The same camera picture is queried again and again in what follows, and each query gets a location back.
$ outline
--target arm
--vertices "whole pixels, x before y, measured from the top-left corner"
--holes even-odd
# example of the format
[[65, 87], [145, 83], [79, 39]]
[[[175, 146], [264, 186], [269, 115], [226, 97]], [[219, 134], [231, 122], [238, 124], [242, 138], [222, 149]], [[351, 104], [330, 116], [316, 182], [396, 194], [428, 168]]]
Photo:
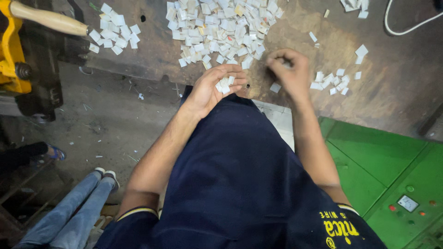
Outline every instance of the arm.
[[[217, 91], [215, 84], [229, 76], [236, 79], [229, 87], [231, 91], [223, 95]], [[157, 210], [159, 195], [166, 187], [172, 167], [197, 123], [223, 97], [240, 90], [241, 85], [246, 83], [245, 77], [241, 66], [224, 64], [207, 70], [197, 80], [192, 93], [132, 171], [117, 218], [138, 206]]]
[[[291, 68], [282, 65], [284, 60], [291, 61]], [[272, 52], [266, 63], [280, 79], [290, 97], [295, 147], [303, 167], [314, 183], [332, 200], [350, 205], [309, 99], [308, 59], [292, 49], [282, 49]]]

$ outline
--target sleeve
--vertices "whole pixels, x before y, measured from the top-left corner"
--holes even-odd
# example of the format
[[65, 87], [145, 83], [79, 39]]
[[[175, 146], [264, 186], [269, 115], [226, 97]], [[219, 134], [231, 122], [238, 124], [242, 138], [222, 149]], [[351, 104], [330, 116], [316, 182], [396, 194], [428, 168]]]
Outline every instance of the sleeve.
[[94, 248], [131, 249], [140, 248], [141, 244], [150, 248], [151, 230], [158, 220], [158, 214], [153, 209], [144, 206], [131, 209], [106, 226]]
[[363, 239], [363, 248], [386, 248], [385, 244], [377, 236], [377, 234], [372, 230], [372, 228], [363, 220], [358, 212], [351, 206], [346, 204], [337, 203], [338, 207], [341, 208], [342, 213], [345, 215], [346, 219], [352, 223], [351, 229], [354, 228], [359, 236]]

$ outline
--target blue sandal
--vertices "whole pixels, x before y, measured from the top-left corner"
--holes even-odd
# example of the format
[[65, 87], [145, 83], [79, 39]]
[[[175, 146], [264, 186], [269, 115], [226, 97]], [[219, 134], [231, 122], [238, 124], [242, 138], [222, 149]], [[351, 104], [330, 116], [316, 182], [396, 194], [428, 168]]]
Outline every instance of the blue sandal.
[[[54, 155], [53, 156], [49, 156], [50, 158], [60, 159], [60, 161], [63, 161], [66, 158], [65, 153], [61, 149], [59, 149], [59, 148], [57, 148], [55, 146], [52, 146], [52, 145], [50, 145], [48, 143], [46, 143], [46, 144], [48, 145], [48, 147], [51, 147], [54, 150]], [[58, 157], [58, 152], [57, 151], [60, 152], [62, 157], [60, 157], [60, 158]]]

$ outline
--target foot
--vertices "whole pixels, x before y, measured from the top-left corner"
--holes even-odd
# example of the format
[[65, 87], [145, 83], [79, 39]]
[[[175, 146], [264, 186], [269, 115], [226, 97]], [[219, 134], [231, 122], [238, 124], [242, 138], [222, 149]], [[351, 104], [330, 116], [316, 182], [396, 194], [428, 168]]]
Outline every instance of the foot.
[[100, 167], [95, 168], [94, 171], [97, 171], [98, 173], [100, 173], [102, 178], [106, 172], [104, 168], [100, 168]]
[[46, 152], [46, 155], [48, 155], [50, 158], [54, 158], [56, 160], [63, 161], [65, 159], [65, 153], [61, 151], [59, 148], [54, 147], [50, 144], [47, 144], [48, 146], [48, 152]]
[[114, 184], [114, 188], [111, 190], [111, 194], [117, 192], [117, 190], [120, 188], [120, 184], [117, 181], [117, 177], [115, 175], [115, 172], [112, 170], [105, 171], [105, 174], [103, 175], [103, 177], [110, 177], [110, 178], [114, 179], [115, 184]]

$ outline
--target forearm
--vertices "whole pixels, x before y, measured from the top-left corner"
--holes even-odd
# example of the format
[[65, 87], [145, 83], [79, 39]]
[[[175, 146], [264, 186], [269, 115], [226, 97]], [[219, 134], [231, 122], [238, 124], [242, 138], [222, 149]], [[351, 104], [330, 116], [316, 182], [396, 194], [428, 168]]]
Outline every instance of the forearm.
[[135, 166], [127, 191], [160, 194], [169, 180], [177, 157], [199, 121], [198, 117], [188, 111], [186, 103], [183, 104], [157, 141]]
[[337, 168], [323, 140], [309, 99], [292, 101], [295, 147], [303, 167], [317, 185], [339, 185]]

